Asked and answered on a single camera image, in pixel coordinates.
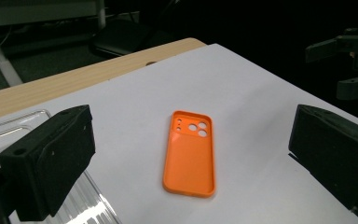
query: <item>black mount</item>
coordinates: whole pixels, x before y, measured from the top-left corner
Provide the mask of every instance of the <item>black mount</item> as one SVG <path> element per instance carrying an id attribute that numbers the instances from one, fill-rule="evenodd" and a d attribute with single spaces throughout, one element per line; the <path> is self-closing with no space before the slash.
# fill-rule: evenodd
<path id="1" fill-rule="evenodd" d="M 358 124 L 331 111 L 298 105 L 290 156 L 358 216 Z"/>
<path id="2" fill-rule="evenodd" d="M 63 110 L 0 153 L 0 223 L 55 216 L 95 153 L 88 105 Z"/>

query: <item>dark background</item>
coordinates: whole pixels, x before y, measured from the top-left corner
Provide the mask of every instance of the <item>dark background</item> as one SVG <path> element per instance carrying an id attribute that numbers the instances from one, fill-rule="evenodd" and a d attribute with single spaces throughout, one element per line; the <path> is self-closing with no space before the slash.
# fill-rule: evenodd
<path id="1" fill-rule="evenodd" d="M 111 16 L 107 22 L 118 14 L 138 11 L 138 22 L 154 25 L 168 2 L 105 0 L 106 14 Z M 177 38 L 217 43 L 358 117 L 358 100 L 336 97 L 338 81 L 358 77 L 349 53 L 305 62 L 307 46 L 358 27 L 358 1 L 326 6 L 311 1 L 182 0 L 164 16 L 158 28 Z M 106 60 L 88 51 L 96 27 L 96 21 L 89 19 L 17 25 L 2 48 L 21 78 L 32 81 Z M 0 27 L 0 39 L 7 30 Z M 2 88 L 7 84 L 0 76 Z"/>
<path id="2" fill-rule="evenodd" d="M 143 11 L 167 1 L 146 1 Z M 358 1 L 354 4 L 325 6 L 311 1 L 182 1 L 171 26 L 183 35 L 206 44 L 218 43 L 269 70 L 304 91 L 358 117 L 358 100 L 336 97 L 340 80 L 358 77 L 352 70 L 349 53 L 315 63 L 305 62 L 305 48 L 358 28 Z"/>

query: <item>white paper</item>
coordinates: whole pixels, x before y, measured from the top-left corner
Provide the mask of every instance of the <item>white paper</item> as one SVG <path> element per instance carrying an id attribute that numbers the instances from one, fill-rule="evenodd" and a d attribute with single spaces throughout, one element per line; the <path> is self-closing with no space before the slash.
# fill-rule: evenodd
<path id="1" fill-rule="evenodd" d="M 288 156 L 298 104 L 355 123 L 358 118 L 217 44 L 14 115 L 36 109 L 54 115 L 85 104 L 97 148 L 88 171 L 123 223 L 358 223 Z M 170 117 L 179 109 L 213 119 L 216 192 L 211 198 L 171 194 L 162 187 Z"/>

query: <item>floor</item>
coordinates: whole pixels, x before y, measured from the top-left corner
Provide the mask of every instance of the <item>floor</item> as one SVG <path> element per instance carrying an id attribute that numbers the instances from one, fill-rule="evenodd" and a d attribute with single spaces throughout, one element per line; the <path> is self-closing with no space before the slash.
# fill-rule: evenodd
<path id="1" fill-rule="evenodd" d="M 218 5 L 205 7 L 203 4 L 185 4 L 185 8 L 185 13 L 176 15 L 173 21 L 173 27 L 183 36 L 196 37 L 206 44 L 220 44 L 358 117 L 358 100 L 336 98 L 337 82 L 358 75 L 351 70 L 351 57 L 340 54 L 318 63 L 305 63 L 305 47 L 340 35 L 343 27 L 358 23 L 336 20 L 319 27 L 315 24 L 325 20 L 321 16 L 299 24 L 295 18 L 308 18 L 310 12 L 290 11 L 274 21 L 255 24 L 254 16 L 241 14 L 239 9 L 222 11 Z M 263 12 L 274 13 L 264 8 Z M 121 16 L 130 19 L 127 13 Z M 22 80 L 29 82 L 106 60 L 88 49 L 88 41 L 96 31 L 96 18 L 26 24 L 0 28 L 0 42 Z M 0 74 L 0 90 L 4 88 L 8 85 Z"/>

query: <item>table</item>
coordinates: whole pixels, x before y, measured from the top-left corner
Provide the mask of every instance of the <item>table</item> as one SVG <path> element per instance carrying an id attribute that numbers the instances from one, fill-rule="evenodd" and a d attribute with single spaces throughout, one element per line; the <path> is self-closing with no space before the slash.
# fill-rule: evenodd
<path id="1" fill-rule="evenodd" d="M 54 115 L 89 104 L 96 154 L 87 170 L 123 223 L 358 223 L 356 215 L 288 155 L 298 104 L 324 108 L 355 123 L 358 118 L 222 46 L 183 41 L 190 44 L 165 46 L 182 43 L 178 48 L 183 53 L 172 52 L 172 57 L 148 66 L 142 60 L 142 69 L 126 76 L 111 78 L 117 75 L 110 74 L 113 61 L 76 70 L 108 78 L 49 96 L 70 86 L 57 84 L 41 104 L 21 110 L 12 105 L 16 112 L 6 112 L 0 120 L 36 109 Z M 185 46 L 191 50 L 184 52 Z M 125 56 L 119 59 L 126 62 Z M 7 98 L 17 96 L 8 93 Z M 171 194 L 162 187 L 170 118 L 179 109 L 213 120 L 217 187 L 207 199 Z"/>
<path id="2" fill-rule="evenodd" d="M 130 71 L 145 67 L 147 63 L 158 62 L 203 46 L 205 44 L 197 39 L 186 38 L 0 90 L 0 117 L 67 93 L 84 89 L 110 78 L 121 76 Z"/>

